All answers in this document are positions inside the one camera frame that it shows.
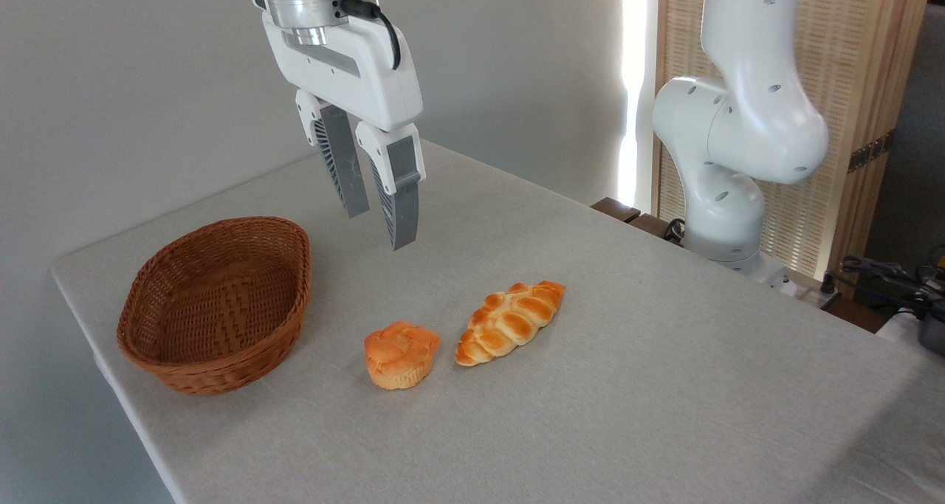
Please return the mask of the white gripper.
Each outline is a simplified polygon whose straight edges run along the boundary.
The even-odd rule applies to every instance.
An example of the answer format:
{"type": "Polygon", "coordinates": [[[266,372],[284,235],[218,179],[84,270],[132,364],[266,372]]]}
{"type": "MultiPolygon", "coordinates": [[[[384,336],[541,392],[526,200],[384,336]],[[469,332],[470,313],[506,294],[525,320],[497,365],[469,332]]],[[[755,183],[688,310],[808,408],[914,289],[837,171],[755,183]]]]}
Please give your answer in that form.
{"type": "Polygon", "coordinates": [[[396,32],[401,59],[393,69],[391,37],[379,22],[350,17],[328,27],[326,44],[310,46],[277,27],[269,12],[262,21],[281,74],[298,88],[305,137],[323,158],[348,217],[367,212],[369,204],[347,113],[362,120],[355,135],[371,159],[392,249],[414,242],[418,183],[427,174],[412,123],[423,110],[421,87],[404,34],[396,32]]]}

